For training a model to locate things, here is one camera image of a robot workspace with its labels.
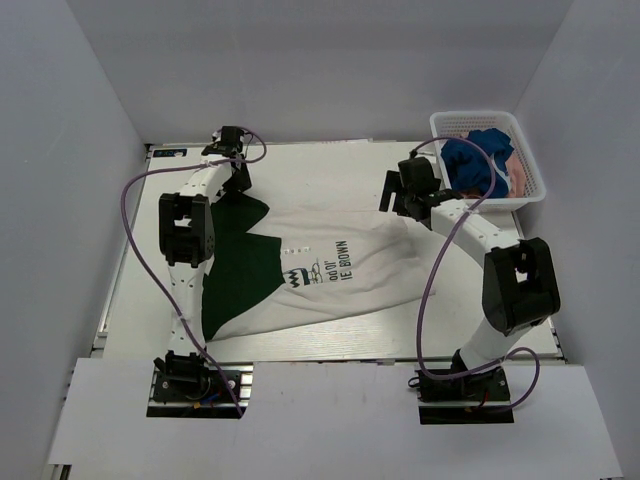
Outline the blue t-shirt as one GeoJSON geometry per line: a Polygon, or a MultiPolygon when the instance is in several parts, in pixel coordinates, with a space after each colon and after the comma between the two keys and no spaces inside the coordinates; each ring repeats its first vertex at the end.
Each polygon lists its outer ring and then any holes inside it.
{"type": "MultiPolygon", "coordinates": [[[[511,189],[506,166],[514,152],[511,138],[501,130],[471,130],[466,136],[493,160],[496,182],[490,198],[505,198],[511,189]]],[[[460,192],[482,196],[491,184],[491,169],[483,155],[470,145],[448,140],[441,149],[441,158],[447,169],[451,187],[460,192]]]]}

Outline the pink t-shirt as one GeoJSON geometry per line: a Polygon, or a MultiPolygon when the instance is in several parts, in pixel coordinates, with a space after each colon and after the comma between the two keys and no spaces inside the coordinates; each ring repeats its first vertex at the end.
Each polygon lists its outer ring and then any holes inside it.
{"type": "Polygon", "coordinates": [[[492,160],[493,168],[476,149],[471,148],[471,157],[466,164],[462,190],[473,197],[485,195],[491,184],[491,172],[496,175],[495,186],[490,198],[523,197],[526,186],[524,167],[515,153],[512,139],[503,131],[491,128],[472,130],[467,140],[482,148],[492,160]]]}

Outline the white green-sleeved printed t-shirt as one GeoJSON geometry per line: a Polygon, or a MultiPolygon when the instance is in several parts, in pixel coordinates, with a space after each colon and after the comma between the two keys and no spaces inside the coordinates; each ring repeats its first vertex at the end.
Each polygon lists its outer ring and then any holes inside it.
{"type": "Polygon", "coordinates": [[[211,215],[207,341],[365,315],[422,295],[425,263],[397,216],[272,210],[244,194],[212,204],[211,215]]]}

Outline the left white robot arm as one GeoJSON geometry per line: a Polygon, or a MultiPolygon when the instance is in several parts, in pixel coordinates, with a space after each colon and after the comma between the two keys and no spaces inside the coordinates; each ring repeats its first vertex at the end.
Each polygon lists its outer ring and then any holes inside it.
{"type": "Polygon", "coordinates": [[[201,311],[204,275],[214,257],[211,206],[251,186],[244,144],[252,138],[241,127],[222,127],[184,185],[159,199],[159,246],[174,307],[168,349],[177,355],[197,355],[206,347],[201,311]]]}

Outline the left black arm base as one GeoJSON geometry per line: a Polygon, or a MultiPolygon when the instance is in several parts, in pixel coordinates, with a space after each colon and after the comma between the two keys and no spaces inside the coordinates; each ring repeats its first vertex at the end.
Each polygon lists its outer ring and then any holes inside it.
{"type": "Polygon", "coordinates": [[[168,352],[154,360],[149,418],[239,419],[253,381],[250,367],[218,371],[196,353],[168,352]]]}

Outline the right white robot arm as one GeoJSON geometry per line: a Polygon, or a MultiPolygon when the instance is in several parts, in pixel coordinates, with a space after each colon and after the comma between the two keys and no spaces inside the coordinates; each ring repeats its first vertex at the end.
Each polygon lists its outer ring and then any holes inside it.
{"type": "Polygon", "coordinates": [[[379,209],[393,211],[444,236],[442,245],[457,245],[483,270],[483,318],[471,338],[452,358],[450,370],[423,373],[451,381],[461,397],[472,399],[488,385],[486,372],[516,351],[517,342],[559,311],[561,306],[548,244],[504,231],[476,212],[451,189],[443,189],[424,157],[399,162],[386,173],[379,209]]]}

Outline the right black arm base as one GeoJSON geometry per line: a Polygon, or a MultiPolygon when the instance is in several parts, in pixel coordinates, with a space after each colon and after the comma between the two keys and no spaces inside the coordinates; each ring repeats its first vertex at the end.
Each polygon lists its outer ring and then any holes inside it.
{"type": "Polygon", "coordinates": [[[421,425],[514,422],[510,390],[502,368],[447,381],[429,379],[417,370],[408,387],[417,393],[421,425]]]}

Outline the blue label sticker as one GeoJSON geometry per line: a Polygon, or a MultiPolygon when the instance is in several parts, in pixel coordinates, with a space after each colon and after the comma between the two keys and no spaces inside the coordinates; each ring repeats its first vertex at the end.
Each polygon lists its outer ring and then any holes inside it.
{"type": "Polygon", "coordinates": [[[176,158],[176,157],[185,157],[186,155],[187,155],[186,148],[154,149],[152,152],[153,158],[176,158]]]}

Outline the white plastic basket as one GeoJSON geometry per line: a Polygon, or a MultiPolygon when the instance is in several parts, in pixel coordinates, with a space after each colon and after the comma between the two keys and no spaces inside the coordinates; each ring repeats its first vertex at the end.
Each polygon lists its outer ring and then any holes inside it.
{"type": "MultiPolygon", "coordinates": [[[[471,130],[486,130],[496,128],[512,139],[515,153],[518,155],[524,173],[526,174],[526,186],[523,197],[518,198],[490,198],[495,186],[496,175],[491,172],[491,184],[486,192],[489,197],[483,201],[479,210],[481,212],[516,211],[527,204],[537,203],[545,199],[546,188],[542,180],[541,173],[534,159],[533,153],[528,145],[522,129],[516,118],[504,111],[445,111],[437,112],[430,118],[431,132],[438,140],[435,142],[438,165],[446,187],[451,188],[447,169],[441,158],[441,149],[448,140],[464,142],[475,148],[483,155],[490,168],[493,168],[492,160],[485,152],[471,141],[466,140],[466,136],[471,130]]],[[[479,198],[460,192],[469,198],[471,203],[479,198]]]]}

